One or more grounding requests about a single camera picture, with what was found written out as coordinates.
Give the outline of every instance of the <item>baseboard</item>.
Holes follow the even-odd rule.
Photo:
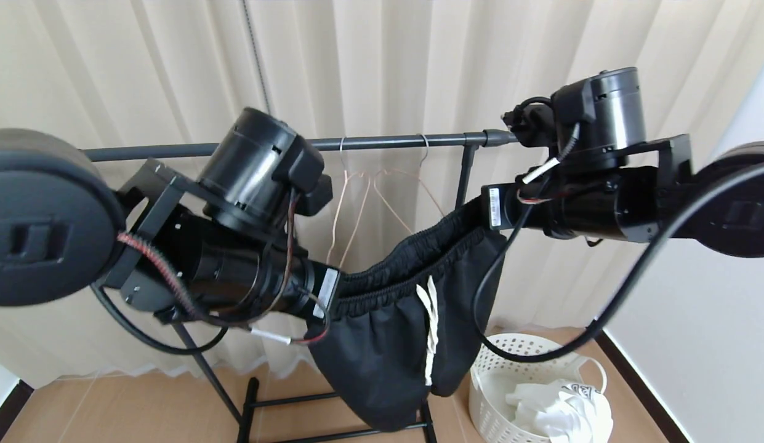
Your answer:
[[[0,407],[0,441],[7,434],[7,431],[10,431],[12,422],[18,418],[18,414],[21,413],[21,409],[29,401],[33,392],[34,389],[21,380],[4,400]]]
[[[630,365],[630,362],[627,361],[623,353],[620,352],[606,332],[601,331],[601,334],[598,334],[598,336],[595,337],[595,341],[606,356],[609,357],[609,361],[612,362],[617,372],[622,375],[623,379],[629,385],[630,390],[633,391],[641,404],[643,404],[644,409],[646,409],[650,417],[653,418],[655,424],[661,429],[661,432],[663,432],[666,439],[671,443],[690,443],[685,434],[683,434],[683,431],[681,431],[680,427],[677,426],[677,423],[672,419],[672,416],[669,415],[669,412],[666,412],[666,409],[664,409],[661,402],[658,401],[653,392],[649,390],[647,384],[641,379],[641,376],[639,376],[632,365]]]

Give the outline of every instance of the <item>clothes rack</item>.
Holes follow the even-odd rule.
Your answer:
[[[383,137],[346,137],[343,138],[343,149],[364,150],[364,149],[391,149],[391,148],[425,148],[424,137],[428,140],[429,148],[437,146],[463,146],[461,155],[461,171],[458,179],[458,189],[456,193],[455,208],[464,204],[467,196],[469,184],[469,174],[472,171],[475,152],[481,146],[502,146],[508,143],[516,142],[516,135],[508,131],[499,129],[486,129],[482,132],[464,132],[463,134],[436,134],[436,135],[384,135]],[[317,138],[309,140],[310,143],[320,151],[338,151],[341,138]],[[142,160],[148,158],[172,159],[181,157],[205,157],[215,151],[218,143],[195,143],[179,145],[151,145],[151,146],[127,146],[126,148],[100,148],[86,149],[84,154],[92,162],[109,162],[123,160]],[[182,343],[187,348],[195,348],[196,344],[193,337],[187,332],[182,323],[172,324]],[[208,364],[204,355],[199,353],[193,356],[198,367],[204,371],[204,376],[215,388],[222,402],[226,404],[227,409],[233,415],[239,425],[238,437],[236,443],[249,443],[250,431],[253,424],[253,413],[260,407],[271,407],[280,404],[304,403],[308,401],[318,401],[329,398],[335,398],[337,393],[323,393],[310,396],[297,396],[292,398],[281,398],[269,401],[258,401],[259,381],[257,378],[250,378],[247,382],[246,398],[242,410],[239,410],[231,400],[226,389],[220,383],[215,371]],[[433,428],[433,418],[430,414],[428,402],[425,401],[420,409],[418,421],[405,427],[405,429],[423,429],[427,443],[437,443],[436,432]],[[350,431],[340,434],[319,435],[315,437],[297,438],[294,440],[281,441],[279,443],[317,443],[320,441],[342,440],[344,438],[362,437],[365,435],[378,434],[375,429],[362,429],[361,431]]]

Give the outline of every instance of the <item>tile floor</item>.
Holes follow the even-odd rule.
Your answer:
[[[565,342],[576,333],[577,330],[563,329],[537,334]],[[606,395],[615,420],[610,441],[666,441],[598,345],[587,345],[582,354],[598,359],[609,375]],[[599,376],[593,371],[592,368],[587,368],[587,373],[582,371],[586,381],[598,380]],[[260,400],[330,392],[324,378],[305,364],[286,380],[269,376],[266,365],[249,375],[237,375],[229,368],[219,368],[216,372],[236,404],[241,404],[251,376],[260,379]],[[452,397],[430,398],[440,443],[483,443],[469,418],[468,392],[468,380],[465,380]],[[251,441],[269,443],[364,427],[362,421],[335,398],[256,410]],[[411,429],[344,441],[421,443],[423,438],[421,429]],[[146,373],[135,378],[71,378],[36,390],[2,442],[202,443],[235,439],[236,423],[206,380],[190,375],[169,378],[162,373]]]

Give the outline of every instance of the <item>laundry basket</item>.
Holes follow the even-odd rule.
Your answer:
[[[560,345],[551,340],[523,333],[501,333],[488,337],[498,348],[512,354],[541,354]],[[550,443],[550,438],[531,434],[511,423],[516,410],[505,401],[505,395],[519,383],[547,384],[557,379],[582,381],[579,368],[593,362],[601,371],[601,393],[606,391],[606,371],[595,359],[568,354],[541,364],[519,364],[480,348],[472,365],[472,387],[469,392],[469,413],[472,423],[487,443]]]

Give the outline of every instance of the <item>curtain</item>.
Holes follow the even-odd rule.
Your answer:
[[[0,1],[0,128],[48,132],[81,149],[216,142],[242,107],[253,106],[305,137],[472,132],[502,128],[499,115],[532,95],[636,65],[649,138],[689,132],[694,157],[705,159],[763,63],[764,0]],[[406,175],[376,174],[413,174],[451,210],[460,151],[326,153],[325,172],[336,196],[344,165],[376,177],[396,213],[420,230],[440,218],[425,189]],[[544,154],[517,144],[481,148],[468,198],[481,185],[511,182]],[[166,162],[195,177],[206,159]],[[641,162],[652,159],[634,160]],[[117,187],[141,163],[98,168]],[[338,256],[369,185],[348,185]],[[194,199],[185,202],[201,210]],[[326,258],[336,208],[334,201],[297,219],[314,259]],[[369,267],[407,235],[371,187],[344,268]],[[505,261],[492,324],[586,325],[640,250],[522,233]],[[123,311],[154,337],[179,344],[150,315]],[[305,330],[283,315],[261,326]],[[200,343],[216,332],[188,328]],[[232,331],[207,359],[238,370],[268,361],[285,375],[310,356]],[[35,387],[98,370],[197,371],[190,359],[137,343],[87,291],[0,308],[0,362]]]

